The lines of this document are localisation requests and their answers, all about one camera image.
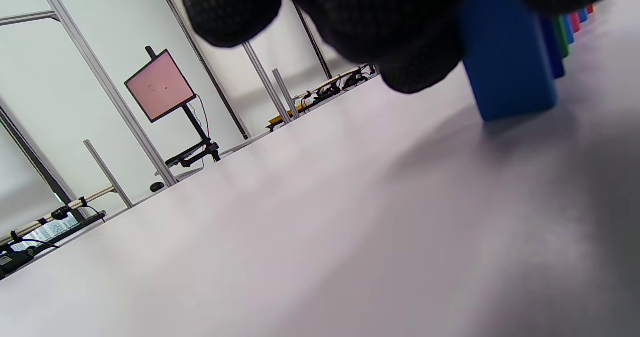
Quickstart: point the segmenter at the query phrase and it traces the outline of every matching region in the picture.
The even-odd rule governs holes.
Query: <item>monitor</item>
[[[196,98],[166,49],[124,84],[151,123]]]

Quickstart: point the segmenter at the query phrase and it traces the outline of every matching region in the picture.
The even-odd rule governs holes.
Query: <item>white wall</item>
[[[38,170],[0,125],[0,236],[60,206]]]
[[[174,0],[174,3],[188,21],[182,0]],[[334,74],[355,66],[323,43],[317,33],[316,37]],[[252,135],[265,132],[268,121],[278,116],[278,112],[245,50],[242,47],[215,48],[199,37],[197,40],[249,132]],[[279,69],[291,94],[304,93],[327,79],[291,0],[283,0],[279,16],[251,41],[251,45],[270,77],[272,70]]]
[[[0,16],[50,9],[45,0],[0,1]],[[149,61],[144,50],[147,45],[158,52],[169,48],[204,99],[211,137],[221,149],[242,141],[165,0],[62,1],[163,158],[194,145],[199,137],[180,111],[149,123],[124,87],[123,82]],[[75,196],[90,195],[108,185],[84,147],[85,139],[92,141],[134,200],[160,180],[64,28],[55,21],[0,27],[0,103]],[[194,106],[204,123],[199,103]],[[112,213],[124,208],[116,195],[93,204]]]

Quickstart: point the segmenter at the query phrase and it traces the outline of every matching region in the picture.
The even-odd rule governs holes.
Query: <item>computer mouse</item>
[[[149,190],[151,190],[151,192],[156,193],[158,191],[160,191],[161,189],[164,189],[165,184],[162,182],[155,182],[154,184],[151,185],[151,187],[149,187]]]

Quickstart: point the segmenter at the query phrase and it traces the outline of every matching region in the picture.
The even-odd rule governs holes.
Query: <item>electronic device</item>
[[[58,209],[54,212],[54,214],[57,214],[57,216],[60,217],[58,219],[66,218],[63,216],[67,216],[67,214],[65,212],[59,212],[59,210],[61,209]],[[18,239],[18,241],[16,242],[0,246],[0,253],[2,253],[0,254],[0,280],[3,280],[5,277],[9,276],[15,271],[18,271],[18,269],[20,269],[22,266],[29,264],[29,262],[34,260],[34,257],[39,255],[40,253],[43,253],[48,248],[57,248],[55,244],[57,244],[58,242],[61,242],[62,240],[75,235],[76,233],[80,232],[84,228],[87,228],[98,221],[104,221],[104,218],[106,216],[107,216],[107,211],[102,210],[94,214],[93,216],[90,216],[89,218],[80,221],[78,224],[58,234],[57,236],[49,239],[47,242],[40,242],[39,245],[29,246],[28,248],[22,251],[16,251],[12,248],[12,245],[20,243],[19,242],[20,239]],[[25,241],[34,242],[34,240],[32,239],[25,239]]]
[[[151,123],[196,98],[196,93],[166,49],[129,78],[125,86]]]
[[[151,187],[149,187],[149,191],[153,192],[154,194],[158,191],[160,191],[161,189],[164,189],[165,184],[162,182],[155,182],[154,184],[151,185]]]
[[[130,91],[131,96],[151,123],[177,109],[182,109],[201,139],[195,146],[171,157],[164,163],[170,168],[178,164],[183,168],[190,168],[192,164],[208,155],[211,155],[215,162],[219,162],[218,144],[202,130],[202,126],[188,106],[188,103],[198,96],[189,86],[189,82],[178,68],[176,61],[166,49],[160,54],[156,54],[150,45],[144,49],[151,57],[151,62],[124,82],[126,89]],[[204,150],[191,157],[200,148],[204,148]]]

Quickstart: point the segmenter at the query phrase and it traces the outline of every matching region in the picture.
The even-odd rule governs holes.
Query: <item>yellow object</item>
[[[302,111],[302,106],[297,106],[295,107],[295,109],[297,109],[298,112]],[[293,117],[293,113],[291,113],[291,111],[286,111],[286,113],[288,113],[289,116]],[[277,116],[274,119],[270,119],[269,120],[269,125],[278,125],[278,123],[282,122],[282,116]]]

